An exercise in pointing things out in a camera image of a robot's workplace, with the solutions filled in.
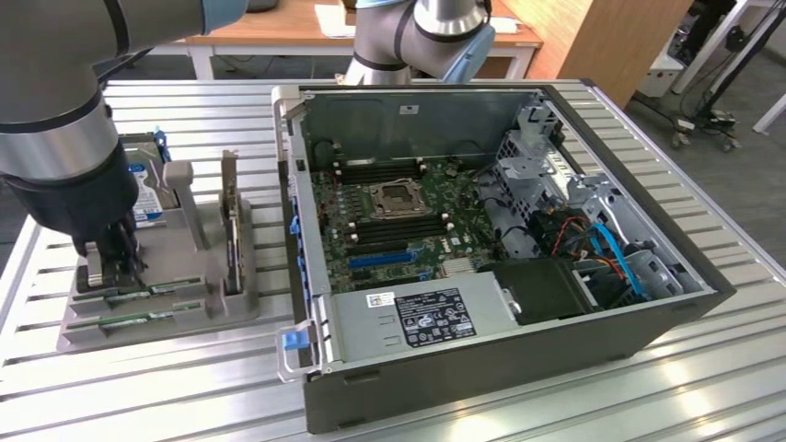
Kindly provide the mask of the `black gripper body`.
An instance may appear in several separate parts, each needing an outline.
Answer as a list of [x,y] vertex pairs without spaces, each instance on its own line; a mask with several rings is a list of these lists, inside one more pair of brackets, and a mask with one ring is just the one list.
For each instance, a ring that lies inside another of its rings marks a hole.
[[80,255],[86,244],[98,245],[104,257],[135,253],[132,207],[139,187],[123,148],[87,174],[68,180],[34,182],[3,177],[38,223],[71,236]]

